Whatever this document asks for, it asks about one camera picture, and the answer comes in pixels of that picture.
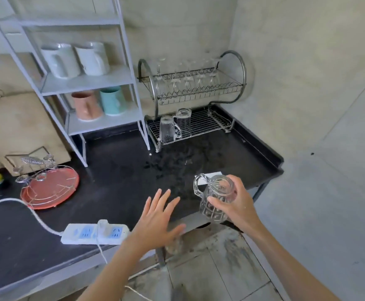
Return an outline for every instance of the white power strip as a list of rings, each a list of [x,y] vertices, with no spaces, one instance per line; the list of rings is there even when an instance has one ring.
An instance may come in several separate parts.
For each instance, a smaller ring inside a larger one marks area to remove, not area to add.
[[[109,224],[101,219],[97,224],[68,224],[62,236],[63,244],[120,245],[130,233],[123,224]]]

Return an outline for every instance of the white shelf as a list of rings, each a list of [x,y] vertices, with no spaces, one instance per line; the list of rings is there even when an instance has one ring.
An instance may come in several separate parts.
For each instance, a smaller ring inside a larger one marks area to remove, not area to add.
[[[117,116],[103,115],[94,121],[81,121],[74,111],[70,112],[68,114],[68,127],[65,127],[68,130],[68,135],[82,134],[141,120],[141,112],[135,102],[129,101],[127,104],[128,109],[124,113]]]
[[[117,25],[120,19],[117,14],[95,13],[30,13],[17,14],[0,19],[0,23],[18,23],[19,25],[30,26],[72,26],[72,25]]]
[[[43,96],[64,94],[76,91],[114,87],[131,84],[133,82],[130,69],[125,65],[113,65],[110,72],[102,76],[88,76],[82,73],[72,79],[60,79],[52,73],[47,78],[41,90]]]

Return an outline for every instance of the white power cord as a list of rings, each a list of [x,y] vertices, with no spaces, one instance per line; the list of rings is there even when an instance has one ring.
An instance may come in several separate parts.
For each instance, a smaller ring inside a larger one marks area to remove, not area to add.
[[[51,229],[49,226],[47,226],[41,219],[40,219],[40,217],[36,214],[36,212],[31,208],[31,207],[29,207],[25,202],[23,202],[23,201],[21,201],[20,199],[15,199],[15,198],[12,198],[12,197],[8,197],[8,198],[6,198],[6,199],[0,199],[0,203],[2,203],[2,202],[19,202],[19,203],[21,203],[21,204],[23,204],[23,205],[25,205],[26,207],[28,207],[28,209],[30,210],[30,212],[32,212],[32,214],[33,214],[33,216],[36,218],[36,220],[39,222],[39,224],[40,225],[42,225],[42,227],[45,229],[45,230],[47,230],[48,232],[50,232],[50,233],[52,233],[52,234],[55,234],[56,236],[62,236],[62,234],[63,234],[63,232],[58,232],[58,231],[55,231],[55,230],[53,230],[53,229]],[[103,259],[105,260],[105,262],[106,262],[106,264],[107,264],[107,260],[106,260],[106,257],[105,257],[105,255],[104,255],[104,253],[103,253],[103,250],[102,250],[102,248],[100,247],[100,245],[99,245],[99,241],[97,240],[97,236],[98,236],[98,234],[97,234],[97,232],[96,232],[96,241],[97,241],[97,247],[99,248],[99,250],[100,250],[100,254],[102,255],[102,257],[103,257]],[[143,296],[143,295],[141,295],[140,293],[138,293],[135,289],[133,289],[133,288],[131,288],[131,287],[129,287],[129,286],[127,286],[127,285],[125,285],[125,287],[126,288],[129,288],[129,289],[131,289],[134,293],[136,293],[136,294],[138,294],[138,295],[140,295],[142,298],[144,298],[144,299],[146,299],[146,300],[148,300],[148,301],[152,301],[151,299],[149,299],[149,298],[146,298],[145,296]]]

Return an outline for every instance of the person's left hand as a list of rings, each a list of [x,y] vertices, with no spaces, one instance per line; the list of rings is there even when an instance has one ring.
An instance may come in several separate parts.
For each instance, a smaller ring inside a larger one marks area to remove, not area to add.
[[[170,196],[170,193],[171,191],[168,189],[160,197],[162,190],[159,189],[156,192],[153,201],[148,197],[141,218],[128,237],[134,244],[139,245],[144,253],[151,249],[170,244],[174,238],[180,236],[185,229],[185,224],[180,224],[172,231],[167,231],[171,213],[180,201],[180,197],[176,197],[168,203],[167,207],[164,209],[165,202]]]

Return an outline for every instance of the red round tray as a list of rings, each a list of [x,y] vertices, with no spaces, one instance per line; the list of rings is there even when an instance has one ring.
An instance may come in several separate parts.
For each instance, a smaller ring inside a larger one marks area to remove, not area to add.
[[[21,199],[32,209],[55,207],[68,199],[79,184],[78,173],[69,167],[46,172],[43,181],[32,179],[29,186],[22,188]]]

